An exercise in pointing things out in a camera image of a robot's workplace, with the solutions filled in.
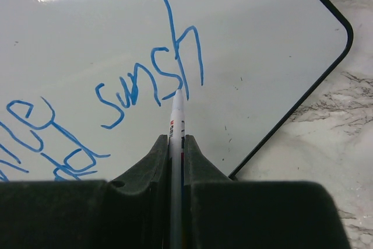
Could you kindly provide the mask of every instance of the black whiteboard frame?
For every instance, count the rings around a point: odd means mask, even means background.
[[[235,179],[235,175],[245,166],[245,164],[255,155],[255,153],[275,134],[275,132],[284,124],[284,122],[292,115],[293,112],[307,99],[307,97],[321,84],[322,81],[335,69],[335,67],[349,53],[353,40],[354,32],[349,21],[339,12],[339,10],[331,3],[330,0],[320,0],[325,7],[333,14],[334,17],[344,26],[347,31],[347,44],[339,57],[331,64],[331,66],[316,80],[316,82],[305,92],[297,103],[285,114],[285,116],[275,125],[275,127],[259,142],[259,144],[250,152],[250,154],[232,171],[229,175],[231,179]]]

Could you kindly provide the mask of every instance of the white marble surface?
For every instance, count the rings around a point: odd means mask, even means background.
[[[373,248],[373,0],[331,1],[353,26],[350,53],[237,177],[321,183],[351,246]]]

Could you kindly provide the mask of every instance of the small hole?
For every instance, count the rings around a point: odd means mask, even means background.
[[[123,187],[126,183],[124,183],[123,181],[112,181],[111,184],[117,188],[121,188]]]

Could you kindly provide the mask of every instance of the blue handwriting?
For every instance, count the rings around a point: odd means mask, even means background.
[[[175,32],[175,25],[174,25],[174,19],[173,19],[173,13],[172,13],[172,10],[171,10],[171,5],[168,2],[168,0],[163,0],[163,3],[166,7],[167,14],[168,14],[168,21],[169,21],[169,24],[170,24],[171,39],[172,39],[172,42],[173,42],[173,52],[174,52],[174,56],[175,56],[174,58],[175,58],[175,60],[178,64],[178,67],[179,67],[179,70],[180,70],[180,75],[176,74],[176,73],[164,72],[157,65],[156,53],[157,52],[169,52],[170,50],[167,47],[154,47],[150,52],[150,60],[152,62],[153,68],[155,69],[155,71],[159,75],[164,76],[164,77],[168,77],[168,78],[177,79],[177,81],[179,83],[177,89],[182,89],[182,87],[184,87],[186,98],[187,98],[187,100],[189,100],[189,86],[188,86],[187,77],[185,76],[184,66],[182,64],[182,60],[181,60],[181,57],[180,57],[180,44],[182,43],[182,41],[188,35],[189,32],[192,32],[194,34],[194,38],[195,38],[195,42],[196,42],[196,50],[197,50],[197,55],[198,55],[198,64],[199,64],[199,72],[200,72],[200,84],[201,84],[201,86],[203,86],[204,73],[203,73],[202,52],[201,52],[201,47],[200,47],[200,39],[199,39],[198,30],[193,25],[189,26],[182,32],[180,37],[177,38],[176,37],[176,32]],[[159,100],[159,97],[158,97],[158,88],[157,88],[156,79],[154,78],[153,74],[149,71],[149,69],[147,69],[144,65],[142,65],[138,62],[134,64],[133,72],[132,73],[127,73],[127,77],[130,79],[131,83],[127,84],[126,80],[123,77],[121,77],[121,76],[119,77],[119,81],[121,82],[123,92],[122,93],[117,92],[115,95],[116,95],[116,97],[117,97],[117,99],[120,103],[120,106],[122,108],[126,109],[126,108],[130,108],[130,106],[135,106],[136,105],[136,102],[137,102],[138,96],[139,96],[139,88],[138,88],[138,73],[139,73],[139,70],[143,71],[149,77],[149,79],[150,79],[150,81],[153,85],[154,100],[158,104],[158,106],[161,106],[161,101]],[[116,127],[118,124],[120,124],[124,120],[125,113],[124,113],[124,110],[120,106],[118,106],[118,105],[116,105],[112,102],[109,102],[108,100],[106,100],[102,97],[102,95],[100,93],[100,90],[104,86],[105,86],[104,83],[99,83],[95,87],[96,96],[101,103],[103,103],[107,106],[110,106],[113,109],[115,109],[116,111],[118,111],[119,112],[119,117],[111,125],[101,125],[101,127],[105,128],[105,129],[113,129],[114,127]],[[175,95],[175,93],[176,93],[176,89],[173,92],[169,93],[168,95],[162,97],[161,99],[162,100],[170,99]],[[96,173],[97,170],[90,170],[96,165],[96,163],[97,163],[96,159],[109,157],[110,154],[101,155],[101,154],[98,154],[98,153],[94,153],[87,146],[82,144],[72,133],[70,133],[67,129],[65,129],[64,127],[62,127],[61,125],[59,125],[55,121],[56,113],[55,113],[55,110],[53,109],[52,105],[45,98],[43,98],[43,97],[41,97],[41,98],[45,102],[45,104],[48,106],[48,108],[50,109],[50,113],[51,113],[50,120],[48,120],[47,122],[45,122],[42,125],[36,125],[36,124],[32,124],[31,122],[29,122],[29,117],[30,117],[30,115],[31,115],[31,113],[34,109],[33,104],[31,104],[29,102],[26,102],[26,101],[22,101],[22,100],[13,100],[12,102],[10,102],[6,106],[6,109],[7,109],[9,114],[11,114],[13,117],[15,117],[22,124],[29,127],[30,133],[34,136],[34,138],[36,140],[36,141],[34,141],[35,143],[30,144],[30,143],[26,143],[25,141],[22,141],[2,122],[0,122],[0,127],[2,127],[15,142],[17,142],[21,146],[25,147],[26,149],[28,149],[28,150],[30,150],[34,153],[38,153],[42,158],[44,158],[45,160],[47,160],[51,164],[53,164],[53,166],[55,167],[54,170],[53,170],[53,175],[55,177],[55,179],[54,179],[55,181],[66,180],[66,178],[63,176],[63,174],[65,176],[70,176],[70,177],[72,177],[76,180],[81,180],[82,176],[86,176],[88,174]],[[24,116],[20,116],[19,114],[17,114],[12,109],[13,106],[26,106],[27,107],[26,114]],[[72,143],[74,143],[77,146],[77,148],[75,150],[73,150],[70,154],[68,154],[64,158],[62,163],[59,163],[52,156],[49,156],[44,152],[44,142],[36,132],[42,131],[46,128],[56,129],[62,136],[64,136],[65,138],[67,138],[68,140],[70,140]],[[15,163],[17,163],[17,164],[22,163],[21,160],[14,153],[12,153],[9,149],[4,147],[4,145],[2,145],[1,143],[0,143],[0,149],[2,149],[7,155],[9,155],[12,158],[12,160],[15,161]],[[87,157],[87,159],[89,159],[90,163],[87,166],[85,166],[84,168],[77,169],[77,168],[74,168],[69,163],[69,161],[73,157],[75,157],[76,155],[79,155],[79,154],[85,155]],[[23,168],[15,165],[15,163],[13,164],[13,163],[7,162],[5,160],[0,160],[0,164],[4,164],[6,166],[9,166],[9,167],[11,167],[11,168],[13,168],[17,171],[23,172],[23,173],[29,173],[28,170],[23,169]],[[7,178],[7,176],[4,174],[4,172],[2,170],[0,170],[0,180],[1,181],[9,181],[9,179]]]

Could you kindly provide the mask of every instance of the dry erase marker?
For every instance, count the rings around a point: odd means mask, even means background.
[[[171,157],[171,213],[170,248],[181,249],[182,220],[182,155],[184,154],[184,101],[181,90],[177,90],[173,100],[168,139],[168,155]]]

